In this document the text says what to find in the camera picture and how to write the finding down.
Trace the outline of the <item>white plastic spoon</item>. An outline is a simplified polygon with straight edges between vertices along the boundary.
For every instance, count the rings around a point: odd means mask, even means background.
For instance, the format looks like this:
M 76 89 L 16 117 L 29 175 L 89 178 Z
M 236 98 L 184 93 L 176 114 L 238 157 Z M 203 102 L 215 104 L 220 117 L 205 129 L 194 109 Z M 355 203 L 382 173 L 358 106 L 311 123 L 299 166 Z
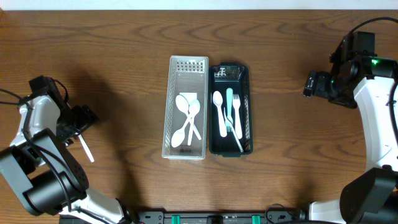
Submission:
M 183 124 L 183 126 L 176 130 L 171 138 L 171 146 L 172 147 L 178 147 L 179 145 L 181 145 L 181 143 L 183 142 L 183 140 L 185 139 L 185 128 L 187 126 L 187 124 L 189 123 L 189 118 L 187 118 Z
M 90 151 L 90 148 L 88 147 L 83 135 L 79 134 L 77 137 L 78 137 L 78 139 L 79 139 L 79 141 L 80 141 L 80 143 L 81 143 L 81 145 L 83 147 L 83 150 L 85 151 L 86 155 L 88 156 L 90 162 L 93 163 L 95 161 L 95 159 L 94 159 L 94 157 L 93 157 L 93 155 L 92 155 L 92 153 Z
M 188 117 L 189 116 L 189 113 L 188 113 L 189 104 L 188 104 L 187 100 L 183 96 L 177 95 L 175 102 L 176 102 L 177 108 L 181 112 L 185 113 L 185 115 Z M 197 138 L 199 140 L 201 140 L 200 133 L 195 125 L 193 125 L 193 132 L 196 134 Z
M 201 140 L 201 136 L 197 130 L 197 127 L 195 126 L 195 116 L 199 113 L 200 111 L 200 102 L 195 99 L 193 101 L 191 101 L 191 103 L 189 104 L 189 113 L 191 116 L 190 119 L 190 129 L 189 129 L 189 134 L 188 134 L 188 145 L 190 146 L 192 144 L 192 136 L 193 133 L 195 133 L 196 137 L 198 138 L 198 140 Z

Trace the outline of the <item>pink-white plastic fork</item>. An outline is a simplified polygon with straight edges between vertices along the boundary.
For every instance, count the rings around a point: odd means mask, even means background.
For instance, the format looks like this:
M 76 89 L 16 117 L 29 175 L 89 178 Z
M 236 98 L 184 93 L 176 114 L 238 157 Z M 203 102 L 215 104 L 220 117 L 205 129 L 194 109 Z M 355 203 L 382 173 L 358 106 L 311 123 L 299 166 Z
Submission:
M 234 115 L 235 115 L 234 130 L 236 132 L 236 135 L 237 135 L 238 139 L 241 139 L 243 137 L 240 114 L 239 114 L 240 106 L 241 106 L 241 101 L 240 101 L 239 95 L 238 94 L 234 94 L 233 95 L 233 108 L 234 108 Z

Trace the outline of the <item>light green plastic fork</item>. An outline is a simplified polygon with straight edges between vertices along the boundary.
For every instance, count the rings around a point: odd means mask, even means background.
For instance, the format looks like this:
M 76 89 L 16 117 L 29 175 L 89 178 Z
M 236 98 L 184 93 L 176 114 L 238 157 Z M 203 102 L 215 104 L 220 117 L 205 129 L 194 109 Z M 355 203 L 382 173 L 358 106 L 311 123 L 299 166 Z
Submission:
M 233 89 L 226 89 L 226 103 L 227 103 L 227 118 L 233 123 L 232 119 L 232 107 L 233 107 Z

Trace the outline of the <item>black plastic basket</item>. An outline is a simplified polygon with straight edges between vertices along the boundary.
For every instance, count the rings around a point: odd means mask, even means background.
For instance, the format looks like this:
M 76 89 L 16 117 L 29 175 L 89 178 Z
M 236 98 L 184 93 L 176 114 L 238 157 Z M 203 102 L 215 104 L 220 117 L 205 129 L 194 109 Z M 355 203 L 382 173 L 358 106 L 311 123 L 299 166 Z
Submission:
M 209 68 L 209 94 L 210 106 L 208 109 L 209 122 L 209 150 L 213 154 L 223 157 L 240 157 L 253 151 L 252 140 L 252 119 L 251 119 L 251 96 L 249 85 L 249 70 L 246 66 L 233 62 L 223 62 Z M 244 152 L 241 153 L 235 138 L 230 132 L 230 127 L 226 124 L 227 136 L 222 138 L 219 131 L 217 107 L 213 103 L 213 93 L 219 91 L 223 97 L 221 111 L 225 108 L 227 115 L 226 89 L 232 88 L 233 94 L 238 94 L 241 106 L 239 109 L 243 137 L 240 143 Z M 232 107 L 233 128 L 235 125 L 234 108 Z

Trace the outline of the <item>white plastic fork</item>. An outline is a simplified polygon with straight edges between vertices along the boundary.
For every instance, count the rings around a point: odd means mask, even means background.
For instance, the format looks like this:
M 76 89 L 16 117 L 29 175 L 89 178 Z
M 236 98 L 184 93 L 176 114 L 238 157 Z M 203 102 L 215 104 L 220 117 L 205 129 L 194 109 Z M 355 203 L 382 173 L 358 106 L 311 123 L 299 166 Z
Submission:
M 231 121 L 227 118 L 225 108 L 223 108 L 223 116 L 224 116 L 224 120 L 225 120 L 226 124 L 227 124 L 227 125 L 230 127 L 230 129 L 231 129 L 230 132 L 232 132 L 232 134 L 233 134 L 233 136 L 234 136 L 234 138 L 235 138 L 236 144 L 237 144 L 237 146 L 238 146 L 240 152 L 243 153 L 243 152 L 244 152 L 243 147 L 242 147 L 242 145 L 241 145 L 241 143 L 240 143 L 240 140 L 239 140 L 239 138 L 238 138 L 238 136 L 237 136 L 237 134 L 236 134 L 236 131 L 235 131 L 234 128 L 233 128 L 233 124 L 232 124 Z

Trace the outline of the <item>pink plastic spoon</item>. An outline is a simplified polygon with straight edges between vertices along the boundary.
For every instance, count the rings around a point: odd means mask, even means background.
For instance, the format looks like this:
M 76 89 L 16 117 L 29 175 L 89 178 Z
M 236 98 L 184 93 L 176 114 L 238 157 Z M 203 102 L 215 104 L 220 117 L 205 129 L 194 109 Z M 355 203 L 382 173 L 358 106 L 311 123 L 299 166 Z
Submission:
M 213 93 L 213 103 L 217 107 L 220 136 L 224 138 L 227 136 L 227 130 L 226 130 L 223 113 L 221 111 L 221 106 L 223 104 L 223 97 L 221 96 L 221 93 L 219 91 L 215 91 Z

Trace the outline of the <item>clear plastic basket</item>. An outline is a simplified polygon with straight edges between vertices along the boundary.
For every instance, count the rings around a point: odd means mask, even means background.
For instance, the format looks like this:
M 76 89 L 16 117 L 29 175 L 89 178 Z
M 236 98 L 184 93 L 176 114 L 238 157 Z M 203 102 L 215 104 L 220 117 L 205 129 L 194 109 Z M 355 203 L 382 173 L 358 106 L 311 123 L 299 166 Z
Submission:
M 206 154 L 208 57 L 173 55 L 169 63 L 162 157 L 202 160 Z

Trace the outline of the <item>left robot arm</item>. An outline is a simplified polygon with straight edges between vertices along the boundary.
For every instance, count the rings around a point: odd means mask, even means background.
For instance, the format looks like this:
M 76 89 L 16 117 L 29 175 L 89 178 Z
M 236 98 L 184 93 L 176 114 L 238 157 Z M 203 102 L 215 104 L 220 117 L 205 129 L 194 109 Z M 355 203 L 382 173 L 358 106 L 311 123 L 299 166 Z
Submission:
M 88 106 L 70 107 L 60 82 L 39 76 L 32 93 L 15 103 L 21 115 L 17 134 L 1 151 L 1 174 L 32 215 L 59 215 L 64 223 L 131 223 L 125 206 L 89 186 L 82 166 L 68 151 L 77 137 L 90 160 L 83 132 L 97 122 Z

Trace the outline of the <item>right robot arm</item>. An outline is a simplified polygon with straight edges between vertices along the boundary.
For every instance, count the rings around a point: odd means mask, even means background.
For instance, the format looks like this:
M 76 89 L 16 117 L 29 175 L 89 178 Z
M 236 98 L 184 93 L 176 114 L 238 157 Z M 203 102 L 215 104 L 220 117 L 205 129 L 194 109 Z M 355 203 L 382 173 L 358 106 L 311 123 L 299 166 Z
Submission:
M 338 199 L 313 202 L 308 219 L 322 223 L 397 223 L 397 62 L 358 57 L 338 71 L 311 71 L 303 94 L 358 108 L 366 170 Z

